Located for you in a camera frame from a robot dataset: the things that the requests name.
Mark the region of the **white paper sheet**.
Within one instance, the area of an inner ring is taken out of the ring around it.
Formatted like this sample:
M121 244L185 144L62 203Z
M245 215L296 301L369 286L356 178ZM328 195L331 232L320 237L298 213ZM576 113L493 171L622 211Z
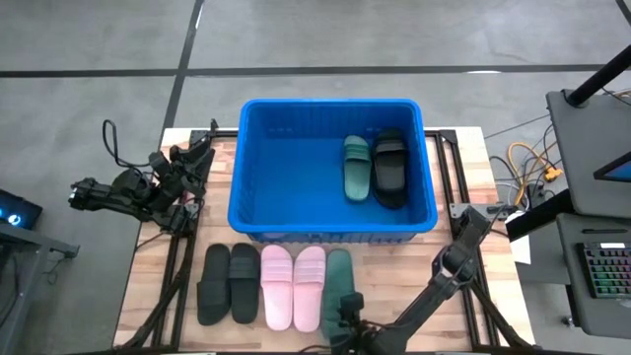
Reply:
M515 263L531 264L529 235L511 241L510 247Z

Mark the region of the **pink rubber slide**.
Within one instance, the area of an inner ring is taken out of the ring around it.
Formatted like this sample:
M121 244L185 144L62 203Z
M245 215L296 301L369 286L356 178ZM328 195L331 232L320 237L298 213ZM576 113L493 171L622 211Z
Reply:
M300 332L313 332L319 327L325 271L326 253L321 247L307 247L295 259L293 321Z
M260 268L266 323L274 331L286 330L293 319L292 256L280 246L267 246L261 252Z

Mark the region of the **blue plastic bin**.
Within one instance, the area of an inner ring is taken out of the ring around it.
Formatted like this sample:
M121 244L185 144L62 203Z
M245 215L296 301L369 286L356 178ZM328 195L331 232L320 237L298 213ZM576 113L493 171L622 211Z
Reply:
M407 203L375 197L373 145L391 128L407 147ZM343 143L370 147L366 200L344 192ZM262 243L405 243L431 231L437 204L422 112L409 99L256 99L241 112L228 221Z

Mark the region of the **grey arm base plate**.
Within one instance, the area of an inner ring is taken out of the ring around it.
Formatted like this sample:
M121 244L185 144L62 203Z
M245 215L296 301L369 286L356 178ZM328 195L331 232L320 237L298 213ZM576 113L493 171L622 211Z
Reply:
M499 220L505 220L508 217L508 212L502 203L496 204L471 204L471 203L451 203L449 205L450 217L453 219L460 218L467 209L473 209L485 216L487 219L491 219L497 216Z

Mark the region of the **black monitor blue screen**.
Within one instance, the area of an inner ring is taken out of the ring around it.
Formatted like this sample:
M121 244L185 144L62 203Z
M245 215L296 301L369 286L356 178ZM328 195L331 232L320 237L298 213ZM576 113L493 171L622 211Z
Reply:
M631 151L593 173L594 179L631 183Z

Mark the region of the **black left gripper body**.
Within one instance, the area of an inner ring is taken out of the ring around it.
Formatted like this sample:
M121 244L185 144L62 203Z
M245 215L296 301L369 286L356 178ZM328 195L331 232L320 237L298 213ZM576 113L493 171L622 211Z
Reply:
M172 197L183 194L185 191L195 197L205 194L201 169L203 160L190 161L179 155L171 159L171 170L165 177L165 192Z

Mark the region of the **black support bar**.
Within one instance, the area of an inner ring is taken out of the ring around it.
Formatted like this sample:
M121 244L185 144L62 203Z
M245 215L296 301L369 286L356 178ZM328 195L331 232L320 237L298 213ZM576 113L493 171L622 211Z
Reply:
M561 213L573 213L574 207L571 203L556 203L552 200L538 205L524 215L506 223L506 230L510 242L516 241L529 232L543 227L556 219Z

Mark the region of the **black diagonal pole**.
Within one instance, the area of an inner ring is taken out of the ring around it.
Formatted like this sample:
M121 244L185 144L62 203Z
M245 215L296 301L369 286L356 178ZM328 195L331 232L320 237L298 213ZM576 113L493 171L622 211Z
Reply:
M603 89L631 66L631 44L597 70L587 81L571 93L565 93L565 101L572 107L583 106L598 90Z

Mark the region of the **grey metal stand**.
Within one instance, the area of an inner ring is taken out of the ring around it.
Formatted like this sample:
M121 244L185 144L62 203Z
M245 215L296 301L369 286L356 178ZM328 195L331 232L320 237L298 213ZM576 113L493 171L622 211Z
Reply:
M14 271L14 290L10 292L7 310L0 316L0 355L13 355L48 256L59 252L64 258L74 258L80 247L9 224L0 224L0 243L26 254L23 264Z

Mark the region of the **black aluminium table frame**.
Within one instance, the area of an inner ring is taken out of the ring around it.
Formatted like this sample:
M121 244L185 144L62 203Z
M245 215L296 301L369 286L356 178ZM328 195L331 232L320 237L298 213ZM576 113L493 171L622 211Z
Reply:
M225 316L219 323L202 326L197 320L196 284L201 277L205 251L212 244L232 247L248 238L228 224L228 204L237 139L230 131L214 139L215 157L206 185L206 202L195 242L188 291L183 300L173 299L165 314L158 344L174 350L221 355L226 352L293 352L325 342L320 331L303 333L290 327L273 331L259 315L250 324L238 324ZM353 257L355 285L363 293L363 318L379 323L395 320L426 286L431 261L451 239L451 203L494 203L497 192L478 127L435 128L427 133L426 145L438 203L435 229L406 244L348 244ZM526 303L509 241L496 224L481 246L487 288L493 302L512 328L533 342ZM121 346L137 332L158 302L167 269L177 269L186 242L159 236L157 226L143 225L142 243L134 255L113 344Z

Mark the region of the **backlit black keyboard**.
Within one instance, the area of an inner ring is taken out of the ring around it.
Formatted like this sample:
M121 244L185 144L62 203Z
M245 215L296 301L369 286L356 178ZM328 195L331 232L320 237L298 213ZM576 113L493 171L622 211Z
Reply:
M576 245L588 289L595 299L631 299L631 244Z

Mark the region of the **green rubber slide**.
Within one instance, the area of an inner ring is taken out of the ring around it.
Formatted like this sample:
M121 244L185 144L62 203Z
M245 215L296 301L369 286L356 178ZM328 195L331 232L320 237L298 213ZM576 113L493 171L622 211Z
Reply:
M332 343L349 335L349 328L340 325L340 301L355 292L352 257L346 249L334 249L326 260L321 299L320 329Z
M370 192L372 159L368 142L358 136L349 135L343 143L344 192L354 202L367 199Z

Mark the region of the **black computer blue light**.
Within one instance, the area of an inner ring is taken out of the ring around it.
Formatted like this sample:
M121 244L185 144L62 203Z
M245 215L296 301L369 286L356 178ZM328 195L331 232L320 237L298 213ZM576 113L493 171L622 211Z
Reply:
M0 220L18 228L32 230L42 207L0 188Z

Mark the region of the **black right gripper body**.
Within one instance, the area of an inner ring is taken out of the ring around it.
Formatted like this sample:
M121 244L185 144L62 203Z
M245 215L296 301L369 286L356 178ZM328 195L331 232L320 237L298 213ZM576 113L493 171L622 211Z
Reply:
M388 355L380 339L389 325L371 320L343 316L339 325L347 330L337 337L337 355Z

